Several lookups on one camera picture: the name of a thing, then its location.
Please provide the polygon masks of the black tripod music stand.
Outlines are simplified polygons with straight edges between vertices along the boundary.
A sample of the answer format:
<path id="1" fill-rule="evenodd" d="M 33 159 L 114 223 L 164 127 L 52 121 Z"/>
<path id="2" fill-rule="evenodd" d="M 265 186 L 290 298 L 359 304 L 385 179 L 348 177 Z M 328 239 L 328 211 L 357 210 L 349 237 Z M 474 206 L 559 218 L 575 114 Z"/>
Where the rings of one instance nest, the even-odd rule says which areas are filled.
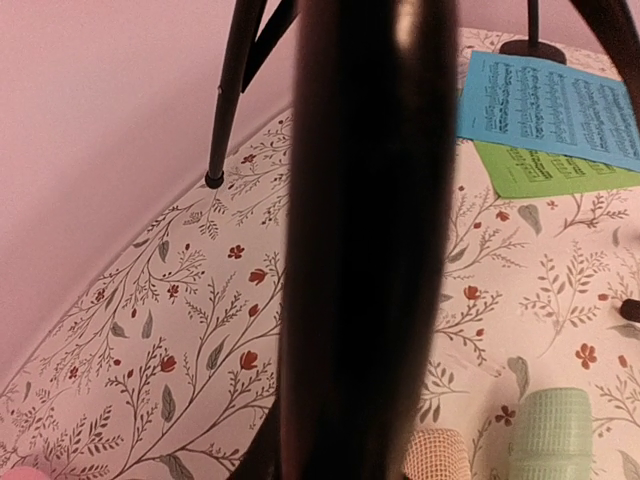
<path id="1" fill-rule="evenodd" d="M 452 1 L 302 1 L 275 400 L 236 479 L 399 479 L 440 302 Z"/>

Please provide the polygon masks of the green paper sheet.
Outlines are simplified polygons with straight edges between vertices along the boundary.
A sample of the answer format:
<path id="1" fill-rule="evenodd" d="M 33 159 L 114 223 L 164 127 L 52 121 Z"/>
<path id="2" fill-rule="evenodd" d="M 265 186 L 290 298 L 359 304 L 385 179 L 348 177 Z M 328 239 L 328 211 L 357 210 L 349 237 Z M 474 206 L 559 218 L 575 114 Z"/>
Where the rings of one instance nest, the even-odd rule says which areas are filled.
<path id="1" fill-rule="evenodd" d="M 544 198 L 639 185 L 637 172 L 571 156 L 476 141 L 495 192 L 505 199 Z"/>

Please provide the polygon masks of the beige toy microphone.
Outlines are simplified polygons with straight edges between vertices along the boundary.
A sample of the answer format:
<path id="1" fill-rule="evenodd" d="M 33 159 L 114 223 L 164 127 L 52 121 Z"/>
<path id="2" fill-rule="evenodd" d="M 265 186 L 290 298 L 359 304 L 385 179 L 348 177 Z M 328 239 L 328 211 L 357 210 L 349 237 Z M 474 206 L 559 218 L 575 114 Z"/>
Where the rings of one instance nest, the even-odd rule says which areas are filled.
<path id="1" fill-rule="evenodd" d="M 411 480 L 470 480 L 462 435 L 446 428 L 416 430 L 405 455 L 403 473 Z"/>

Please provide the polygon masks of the blue printed paper sheet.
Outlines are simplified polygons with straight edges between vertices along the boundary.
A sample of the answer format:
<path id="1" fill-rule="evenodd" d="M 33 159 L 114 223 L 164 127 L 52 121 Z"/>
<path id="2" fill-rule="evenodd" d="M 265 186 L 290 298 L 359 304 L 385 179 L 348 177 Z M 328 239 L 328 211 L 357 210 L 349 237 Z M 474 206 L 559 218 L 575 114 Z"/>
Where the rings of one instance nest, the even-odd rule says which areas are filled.
<path id="1" fill-rule="evenodd" d="M 473 52 L 457 131 L 639 170 L 639 131 L 625 85 L 547 60 Z"/>

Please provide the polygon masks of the black round-base mic stand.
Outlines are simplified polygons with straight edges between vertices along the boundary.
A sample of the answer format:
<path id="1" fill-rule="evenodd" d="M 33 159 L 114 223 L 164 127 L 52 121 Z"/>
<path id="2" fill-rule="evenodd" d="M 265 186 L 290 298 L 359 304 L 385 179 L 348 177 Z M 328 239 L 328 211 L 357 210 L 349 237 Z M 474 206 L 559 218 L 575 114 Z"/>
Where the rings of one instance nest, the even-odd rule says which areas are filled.
<path id="1" fill-rule="evenodd" d="M 514 39 L 503 43 L 499 48 L 503 55 L 533 57 L 567 64 L 566 55 L 558 47 L 540 40 L 539 1 L 527 1 L 527 38 Z"/>

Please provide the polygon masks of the mint green toy microphone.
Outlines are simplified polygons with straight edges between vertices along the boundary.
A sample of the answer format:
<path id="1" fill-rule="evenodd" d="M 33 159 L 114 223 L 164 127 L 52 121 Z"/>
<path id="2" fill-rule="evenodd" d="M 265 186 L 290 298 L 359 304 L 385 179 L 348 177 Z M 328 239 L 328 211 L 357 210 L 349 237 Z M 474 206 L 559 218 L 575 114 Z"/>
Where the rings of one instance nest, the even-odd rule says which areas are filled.
<path id="1" fill-rule="evenodd" d="M 511 479 L 587 479 L 592 463 L 592 411 L 578 388 L 529 394 L 514 423 Z"/>

